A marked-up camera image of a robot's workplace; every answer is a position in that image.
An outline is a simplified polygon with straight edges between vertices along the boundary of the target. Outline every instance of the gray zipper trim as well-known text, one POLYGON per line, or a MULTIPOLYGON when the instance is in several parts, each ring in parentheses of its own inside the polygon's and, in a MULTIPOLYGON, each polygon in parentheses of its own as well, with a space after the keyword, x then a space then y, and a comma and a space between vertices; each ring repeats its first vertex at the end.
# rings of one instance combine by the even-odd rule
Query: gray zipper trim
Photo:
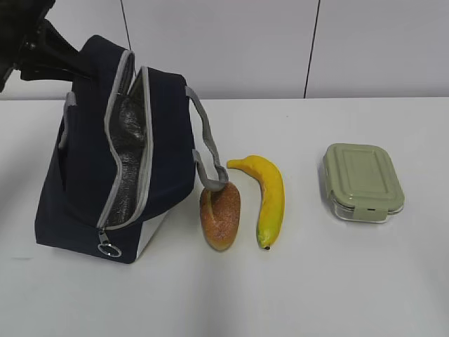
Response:
POLYGON ((123 75, 126 69, 126 64, 128 62, 129 57, 133 57, 133 53, 131 51, 124 51, 120 58, 119 66, 117 67, 117 72, 114 79, 114 84, 112 85, 111 94, 109 95, 109 100, 107 102, 107 108, 105 113, 105 133, 107 142, 109 143, 109 150, 114 158, 114 161, 117 166, 117 174, 114 179, 114 183, 112 184, 111 191, 109 192, 109 196, 105 203, 105 207, 103 207, 102 213, 98 218, 97 228, 103 228, 105 226, 107 217, 111 211, 112 205, 117 195, 117 191, 119 190, 121 177, 123 175, 123 167, 121 165, 121 161, 119 155, 114 149, 111 134, 109 131, 109 123, 112 115, 112 110, 114 109, 116 97, 119 93, 123 91, 123 84, 128 84, 128 87, 125 87, 126 90, 129 89, 129 81, 128 83, 122 83, 123 75))
POLYGON ((139 216, 142 214, 143 210, 147 205, 149 184, 151 182, 152 176, 154 142, 153 142, 153 123, 152 123, 152 109, 151 109, 151 92, 149 88, 149 72, 147 67, 142 67, 141 71, 142 71, 142 85, 144 88, 145 116, 147 122, 147 146, 144 155, 142 157, 142 163, 140 164, 138 191, 137 191, 138 204, 135 207, 133 215, 129 218, 128 221, 120 225, 108 226, 105 228, 106 230, 118 230, 120 228, 130 225, 132 222, 136 221, 137 218, 139 218, 139 216))

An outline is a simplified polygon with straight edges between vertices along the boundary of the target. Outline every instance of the zipper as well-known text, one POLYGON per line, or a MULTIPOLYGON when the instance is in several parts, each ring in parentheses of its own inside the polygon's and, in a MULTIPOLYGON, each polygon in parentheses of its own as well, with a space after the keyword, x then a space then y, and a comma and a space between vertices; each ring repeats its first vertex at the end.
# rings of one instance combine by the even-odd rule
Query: zipper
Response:
POLYGON ((112 258, 119 258, 121 256, 120 248, 111 244, 104 230, 98 232, 98 238, 100 239, 100 243, 97 246, 99 251, 112 258))
MULTIPOLYGON (((128 57, 129 57, 129 54, 123 55, 119 67, 126 67, 126 62, 128 60, 128 57)), ((119 256, 121 256, 121 252, 119 254, 118 251, 120 251, 120 249, 118 247, 112 245, 109 242, 109 239, 107 238, 105 231, 106 230, 118 230, 118 229, 127 227, 132 222, 134 222, 142 214, 143 210, 145 209, 145 206, 146 206, 147 200, 148 200, 149 184, 150 184, 150 178, 151 178, 151 172, 152 172, 152 154, 153 154, 153 146, 154 146, 153 145, 153 130, 152 130, 152 113, 151 113, 151 105, 150 105, 151 95, 150 95, 150 89, 149 89, 149 72, 148 72, 148 68, 142 67, 141 76, 139 76, 136 79, 136 81, 142 82, 141 84, 137 83, 137 85, 143 85, 143 91, 144 91, 146 146, 145 146, 144 153, 142 154, 142 160, 140 163, 140 170, 139 170, 139 176, 138 176, 138 181, 137 181, 138 186, 137 186, 136 195, 138 198, 138 202, 136 204, 134 213, 126 222, 124 222, 122 224, 110 225, 110 226, 106 227, 106 221, 109 217, 112 206, 115 202, 115 199, 116 199, 116 196, 119 191, 120 184, 121 184, 122 175, 123 175, 123 168, 121 165, 121 161, 120 161, 119 156, 118 156, 117 152, 115 151, 114 146, 112 144, 112 139, 111 139, 111 135, 109 132, 109 120, 111 118, 112 110, 114 108, 115 97, 118 93, 117 90, 120 90, 120 89, 123 90, 123 88, 128 89, 128 87, 129 87, 129 82, 128 82, 128 87, 124 86, 124 84, 123 84, 123 83, 126 84, 126 81, 121 82, 121 79, 124 76, 130 76, 128 73, 123 74, 125 72, 125 70, 126 69, 123 69, 122 72, 117 73, 117 76, 116 76, 116 79, 114 82, 114 86, 113 86, 113 90, 112 90, 112 94, 111 94, 111 98, 109 99, 107 111, 106 111, 106 115, 105 115, 105 133, 107 135, 107 139, 109 142, 109 147, 110 147, 112 156, 114 157, 114 160, 117 165, 117 174, 114 179, 114 183, 112 184, 111 192, 109 193, 109 197, 106 201, 105 207, 103 208, 103 211, 102 211, 100 218, 98 220, 98 223, 97 223, 98 235, 99 235, 99 239, 100 239, 100 244, 98 245, 98 249, 105 255, 108 255, 113 258, 118 258, 119 256)))

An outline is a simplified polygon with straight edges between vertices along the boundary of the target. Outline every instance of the insulated bag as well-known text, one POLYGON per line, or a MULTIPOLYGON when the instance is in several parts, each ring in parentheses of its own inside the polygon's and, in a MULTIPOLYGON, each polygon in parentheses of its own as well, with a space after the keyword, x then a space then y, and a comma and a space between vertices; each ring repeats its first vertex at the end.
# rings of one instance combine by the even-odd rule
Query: insulated bag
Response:
POLYGON ((99 36, 80 52, 97 72, 76 77, 67 94, 36 214, 38 244, 132 263, 165 215, 193 190, 228 181, 206 113, 183 76, 142 67, 134 54, 99 36), (218 180, 195 150, 189 99, 218 180))

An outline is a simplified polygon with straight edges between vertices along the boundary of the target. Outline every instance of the metal ring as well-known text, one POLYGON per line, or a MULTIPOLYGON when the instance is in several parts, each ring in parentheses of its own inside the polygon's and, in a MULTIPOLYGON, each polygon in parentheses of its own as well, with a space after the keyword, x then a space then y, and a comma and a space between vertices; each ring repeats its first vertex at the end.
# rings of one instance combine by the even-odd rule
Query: metal ring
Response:
POLYGON ((119 258, 121 256, 121 250, 115 247, 113 244, 99 244, 97 247, 99 251, 101 251, 105 255, 110 256, 111 258, 119 258), (105 247, 115 251, 115 253, 108 252, 105 247))

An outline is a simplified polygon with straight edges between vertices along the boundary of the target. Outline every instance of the zipper pull ring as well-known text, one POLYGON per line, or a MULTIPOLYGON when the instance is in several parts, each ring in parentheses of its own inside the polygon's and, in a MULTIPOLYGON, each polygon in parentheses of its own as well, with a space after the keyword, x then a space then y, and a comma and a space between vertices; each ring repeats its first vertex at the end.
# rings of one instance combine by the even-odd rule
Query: zipper pull ring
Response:
POLYGON ((97 246, 99 251, 111 258, 119 258, 121 256, 121 250, 111 244, 104 230, 98 232, 98 237, 100 238, 100 243, 97 246))

